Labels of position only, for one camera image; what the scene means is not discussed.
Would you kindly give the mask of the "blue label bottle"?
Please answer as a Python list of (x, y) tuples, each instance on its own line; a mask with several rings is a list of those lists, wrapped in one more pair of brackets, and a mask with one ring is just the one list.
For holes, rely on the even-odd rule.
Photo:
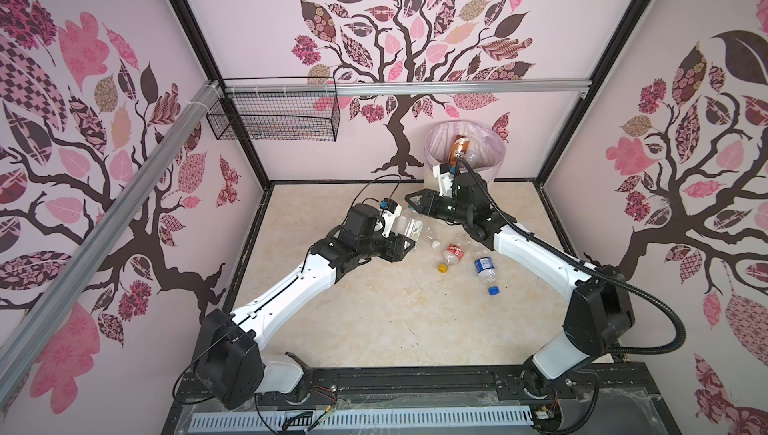
[(476, 248), (472, 253), (473, 265), (478, 279), (484, 285), (489, 295), (500, 293), (497, 283), (497, 272), (491, 253), (484, 247)]

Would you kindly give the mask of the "white bin with purple liner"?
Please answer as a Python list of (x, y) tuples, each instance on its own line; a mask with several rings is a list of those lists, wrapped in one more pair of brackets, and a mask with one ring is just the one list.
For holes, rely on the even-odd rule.
[(471, 121), (447, 121), (429, 129), (424, 141), (424, 185), (437, 188), (433, 168), (461, 155), (488, 183), (498, 175), (506, 156), (499, 134)]

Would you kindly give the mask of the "brown coffee bottle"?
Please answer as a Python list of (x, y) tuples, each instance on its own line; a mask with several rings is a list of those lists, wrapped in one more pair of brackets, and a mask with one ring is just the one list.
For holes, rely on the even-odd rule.
[(456, 164), (456, 161), (459, 158), (464, 158), (465, 154), (470, 148), (471, 139), (466, 136), (457, 136), (455, 140), (452, 143), (450, 153), (449, 153), (449, 162), (451, 164)]

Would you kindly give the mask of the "clear bottle red cap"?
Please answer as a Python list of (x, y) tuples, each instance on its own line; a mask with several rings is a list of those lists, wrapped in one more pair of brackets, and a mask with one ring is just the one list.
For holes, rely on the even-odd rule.
[(467, 163), (475, 170), (479, 170), (480, 168), (487, 165), (486, 157), (481, 151), (468, 150), (464, 158)]

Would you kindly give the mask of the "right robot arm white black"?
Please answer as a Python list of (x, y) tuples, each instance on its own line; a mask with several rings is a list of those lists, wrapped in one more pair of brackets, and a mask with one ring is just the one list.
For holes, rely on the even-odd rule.
[(468, 172), (447, 175), (450, 186), (405, 196), (419, 214), (457, 223), (470, 238), (506, 256), (546, 282), (568, 302), (561, 331), (523, 364), (521, 377), (534, 398), (555, 380), (608, 352), (635, 323), (623, 277), (551, 246), (497, 207), (487, 184)]

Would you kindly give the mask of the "aluminium rail back wall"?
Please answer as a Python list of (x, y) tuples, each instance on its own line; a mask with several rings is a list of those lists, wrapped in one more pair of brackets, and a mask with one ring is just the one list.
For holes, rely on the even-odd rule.
[(227, 82), (228, 94), (253, 93), (264, 94), (300, 94), (300, 95), (338, 95), (338, 96), (378, 96), (378, 95), (437, 95), (461, 93), (531, 93), (531, 92), (577, 92), (587, 93), (592, 85), (588, 79), (521, 79), (521, 80), (471, 80), (439, 82), (375, 82), (340, 84), (330, 83), (291, 83), (279, 79), (272, 84), (239, 84)]

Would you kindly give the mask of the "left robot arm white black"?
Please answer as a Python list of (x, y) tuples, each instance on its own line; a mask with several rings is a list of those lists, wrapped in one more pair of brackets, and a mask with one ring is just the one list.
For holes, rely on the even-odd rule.
[(229, 410), (257, 393), (279, 392), (304, 399), (311, 369), (294, 355), (262, 351), (293, 315), (364, 261), (400, 262), (415, 245), (415, 240), (394, 232), (357, 236), (336, 227), (264, 294), (230, 313), (215, 309), (203, 319), (192, 373)]

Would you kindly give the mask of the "clear bottle green label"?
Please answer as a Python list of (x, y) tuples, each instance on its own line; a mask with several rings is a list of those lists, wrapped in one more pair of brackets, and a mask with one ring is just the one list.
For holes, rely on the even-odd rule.
[(405, 209), (396, 219), (394, 230), (396, 233), (417, 242), (420, 238), (424, 221), (422, 216), (412, 207)]

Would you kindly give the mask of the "black base frame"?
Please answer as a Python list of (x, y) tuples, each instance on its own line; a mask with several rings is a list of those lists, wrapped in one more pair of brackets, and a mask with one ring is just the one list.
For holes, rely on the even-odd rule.
[(518, 365), (320, 368), (311, 373), (298, 402), (278, 392), (255, 394), (229, 410), (191, 376), (182, 380), (162, 428), (188, 434), (196, 413), (332, 409), (525, 406), (530, 427), (363, 429), (315, 434), (677, 434), (675, 422), (646, 366), (639, 362), (596, 363), (567, 373), (542, 398), (523, 388)]

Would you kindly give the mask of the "clear crushed bottle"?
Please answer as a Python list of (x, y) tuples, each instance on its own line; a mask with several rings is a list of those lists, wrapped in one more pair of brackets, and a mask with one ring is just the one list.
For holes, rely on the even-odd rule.
[(433, 250), (438, 250), (442, 247), (442, 242), (435, 228), (435, 224), (432, 221), (424, 221), (422, 227), (421, 237), (425, 240), (425, 243)]

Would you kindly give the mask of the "small bottle red label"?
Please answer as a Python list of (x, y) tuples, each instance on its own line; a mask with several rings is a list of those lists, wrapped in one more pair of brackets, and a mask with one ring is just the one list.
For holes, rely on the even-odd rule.
[(447, 273), (451, 267), (459, 264), (464, 256), (465, 251), (459, 244), (450, 243), (446, 245), (440, 254), (438, 271), (440, 273)]

